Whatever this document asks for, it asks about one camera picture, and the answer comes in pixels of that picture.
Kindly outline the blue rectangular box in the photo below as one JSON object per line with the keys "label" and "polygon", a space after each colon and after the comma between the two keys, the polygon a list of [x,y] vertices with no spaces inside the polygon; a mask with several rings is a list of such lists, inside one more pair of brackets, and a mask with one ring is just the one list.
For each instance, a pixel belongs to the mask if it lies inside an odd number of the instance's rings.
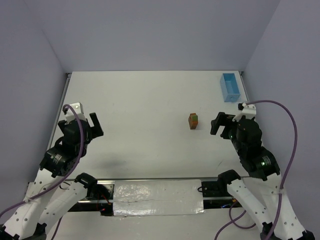
{"label": "blue rectangular box", "polygon": [[241,94],[234,73],[223,73],[220,78],[220,87],[224,102],[235,103],[240,99]]}

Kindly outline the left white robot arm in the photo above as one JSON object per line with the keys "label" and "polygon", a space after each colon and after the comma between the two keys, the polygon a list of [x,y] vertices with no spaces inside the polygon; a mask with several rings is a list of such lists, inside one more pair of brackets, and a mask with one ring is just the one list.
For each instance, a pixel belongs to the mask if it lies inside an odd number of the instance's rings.
{"label": "left white robot arm", "polygon": [[45,152],[23,201],[8,208],[14,213],[0,226],[2,240],[44,240],[79,200],[96,195],[101,186],[95,177],[83,172],[59,197],[51,199],[86,155],[89,143],[104,135],[96,113],[89,116],[93,126],[82,113],[67,113],[58,122],[62,136]]}

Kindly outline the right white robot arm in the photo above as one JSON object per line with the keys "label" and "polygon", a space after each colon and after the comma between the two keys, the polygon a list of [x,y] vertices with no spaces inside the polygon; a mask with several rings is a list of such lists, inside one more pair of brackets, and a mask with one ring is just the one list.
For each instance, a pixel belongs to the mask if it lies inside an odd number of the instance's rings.
{"label": "right white robot arm", "polygon": [[219,127],[221,138],[230,140],[240,163],[253,180],[262,200],[248,189],[233,169],[217,177],[219,189],[233,196],[260,230],[262,240],[313,240],[314,234],[305,229],[297,218],[288,195],[282,186],[282,175],[274,155],[262,145],[262,131],[254,118],[236,119],[232,114],[219,112],[211,121],[211,135]]}

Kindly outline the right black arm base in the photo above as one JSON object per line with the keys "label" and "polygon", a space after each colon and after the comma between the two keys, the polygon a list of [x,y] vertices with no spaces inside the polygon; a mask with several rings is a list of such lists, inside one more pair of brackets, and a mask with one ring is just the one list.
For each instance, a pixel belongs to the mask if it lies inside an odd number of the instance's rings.
{"label": "right black arm base", "polygon": [[224,182],[223,180],[202,181],[197,188],[199,193],[202,193],[204,198],[234,198],[228,193],[227,186],[231,182]]}

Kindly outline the green house-shaped block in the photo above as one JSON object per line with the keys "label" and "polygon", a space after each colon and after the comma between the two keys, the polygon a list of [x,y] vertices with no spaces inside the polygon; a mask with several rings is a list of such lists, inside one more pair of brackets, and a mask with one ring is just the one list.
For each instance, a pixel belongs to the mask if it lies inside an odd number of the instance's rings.
{"label": "green house-shaped block", "polygon": [[192,123],[198,122],[198,115],[196,113],[192,113],[190,115],[190,120]]}

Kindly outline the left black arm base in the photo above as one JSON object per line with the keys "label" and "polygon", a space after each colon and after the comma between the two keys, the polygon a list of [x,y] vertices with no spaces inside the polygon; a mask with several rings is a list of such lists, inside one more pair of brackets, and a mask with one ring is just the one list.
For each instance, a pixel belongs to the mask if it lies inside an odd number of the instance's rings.
{"label": "left black arm base", "polygon": [[68,212],[95,212],[101,216],[113,216],[114,188],[113,183],[98,183],[88,196],[79,200]]}

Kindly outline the orange arch block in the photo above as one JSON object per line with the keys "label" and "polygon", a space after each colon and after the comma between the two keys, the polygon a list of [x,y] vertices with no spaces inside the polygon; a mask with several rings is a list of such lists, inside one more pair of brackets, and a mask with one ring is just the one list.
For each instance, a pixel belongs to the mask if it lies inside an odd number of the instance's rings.
{"label": "orange arch block", "polygon": [[198,123],[199,123],[198,115],[196,113],[191,113],[188,117],[189,128],[191,130],[196,129],[198,126]]}

